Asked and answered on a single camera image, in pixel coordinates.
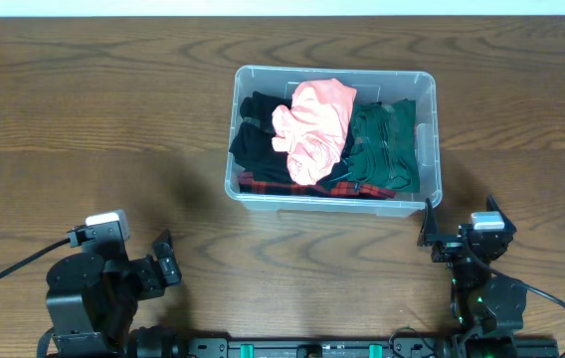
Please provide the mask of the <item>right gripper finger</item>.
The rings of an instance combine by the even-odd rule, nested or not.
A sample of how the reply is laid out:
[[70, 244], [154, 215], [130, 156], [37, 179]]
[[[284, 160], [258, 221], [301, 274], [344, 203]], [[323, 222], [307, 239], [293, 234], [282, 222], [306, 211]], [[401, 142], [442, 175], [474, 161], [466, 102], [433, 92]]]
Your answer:
[[424, 220], [417, 240], [418, 247], [430, 247], [438, 238], [439, 227], [435, 217], [434, 206], [429, 198], [426, 199], [425, 204]]
[[486, 197], [486, 209], [489, 212], [497, 212], [499, 214], [501, 214], [501, 209], [499, 208], [498, 204], [496, 203], [494, 197], [492, 195], [488, 195]]

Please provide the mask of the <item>red plaid flannel shirt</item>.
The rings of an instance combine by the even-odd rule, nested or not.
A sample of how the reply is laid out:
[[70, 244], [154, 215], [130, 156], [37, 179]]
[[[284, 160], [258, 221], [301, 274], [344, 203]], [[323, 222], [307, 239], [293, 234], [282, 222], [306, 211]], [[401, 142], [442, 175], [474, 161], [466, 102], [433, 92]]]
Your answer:
[[392, 189], [381, 188], [372, 184], [355, 183], [349, 181], [336, 182], [334, 185], [324, 186], [285, 184], [271, 181], [256, 180], [251, 172], [240, 173], [238, 184], [242, 193], [278, 195], [278, 196], [313, 196], [324, 198], [342, 199], [393, 199], [397, 192]]

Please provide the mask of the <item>dark green garment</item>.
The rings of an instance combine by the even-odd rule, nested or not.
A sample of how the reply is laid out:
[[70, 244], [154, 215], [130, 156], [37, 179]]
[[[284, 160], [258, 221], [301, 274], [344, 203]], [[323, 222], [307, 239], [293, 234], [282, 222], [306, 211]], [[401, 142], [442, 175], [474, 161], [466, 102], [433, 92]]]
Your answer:
[[349, 133], [348, 179], [396, 192], [418, 193], [421, 181], [416, 158], [416, 103], [356, 104]]

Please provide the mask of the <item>black garment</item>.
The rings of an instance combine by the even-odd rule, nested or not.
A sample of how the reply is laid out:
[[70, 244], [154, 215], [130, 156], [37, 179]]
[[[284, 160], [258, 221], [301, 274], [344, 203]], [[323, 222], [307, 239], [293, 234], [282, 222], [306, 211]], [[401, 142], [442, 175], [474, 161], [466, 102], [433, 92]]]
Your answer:
[[286, 166], [287, 153], [275, 151], [272, 145], [276, 136], [273, 112], [280, 105], [290, 107], [291, 100], [259, 91], [246, 97], [240, 105], [243, 121], [229, 151], [235, 162], [255, 180], [291, 184]]

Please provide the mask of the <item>pink garment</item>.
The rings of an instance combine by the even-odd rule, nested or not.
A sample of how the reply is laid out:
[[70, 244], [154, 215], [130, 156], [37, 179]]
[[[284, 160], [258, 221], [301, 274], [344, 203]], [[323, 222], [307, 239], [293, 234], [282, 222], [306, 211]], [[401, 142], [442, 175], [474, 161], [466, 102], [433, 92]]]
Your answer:
[[299, 84], [291, 106], [273, 112], [273, 149], [286, 152], [293, 182], [314, 185], [340, 160], [357, 90], [337, 79]]

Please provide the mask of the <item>dark navy taped garment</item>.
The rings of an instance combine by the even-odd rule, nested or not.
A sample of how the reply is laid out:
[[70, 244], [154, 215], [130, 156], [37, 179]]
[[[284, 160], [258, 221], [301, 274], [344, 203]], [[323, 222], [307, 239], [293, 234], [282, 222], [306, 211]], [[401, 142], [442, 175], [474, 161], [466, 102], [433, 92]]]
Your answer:
[[318, 181], [318, 185], [327, 190], [331, 190], [341, 181], [347, 181], [349, 173], [349, 156], [355, 144], [355, 139], [351, 131], [347, 133], [345, 145], [343, 147], [340, 160], [333, 165], [331, 172]]

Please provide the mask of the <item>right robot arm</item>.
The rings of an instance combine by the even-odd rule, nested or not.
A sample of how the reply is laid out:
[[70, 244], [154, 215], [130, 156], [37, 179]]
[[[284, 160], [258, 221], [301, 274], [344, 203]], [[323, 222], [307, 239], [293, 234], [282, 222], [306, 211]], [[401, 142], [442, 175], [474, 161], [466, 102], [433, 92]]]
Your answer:
[[490, 266], [507, 251], [515, 233], [492, 197], [455, 234], [440, 232], [434, 206], [426, 201], [417, 245], [429, 247], [431, 260], [451, 270], [451, 313], [460, 323], [459, 331], [435, 343], [437, 357], [516, 355], [513, 334], [523, 327], [527, 291]]

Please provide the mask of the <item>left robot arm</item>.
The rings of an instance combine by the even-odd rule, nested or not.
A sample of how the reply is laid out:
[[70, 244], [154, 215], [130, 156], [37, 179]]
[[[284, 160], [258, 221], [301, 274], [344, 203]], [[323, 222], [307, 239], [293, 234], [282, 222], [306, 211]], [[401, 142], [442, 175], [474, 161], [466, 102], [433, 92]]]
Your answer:
[[161, 297], [182, 274], [172, 235], [164, 230], [152, 255], [130, 260], [119, 222], [75, 227], [68, 232], [78, 254], [47, 273], [46, 304], [53, 327], [40, 338], [36, 355], [48, 357], [185, 357], [187, 344], [170, 328], [130, 328], [141, 300]]

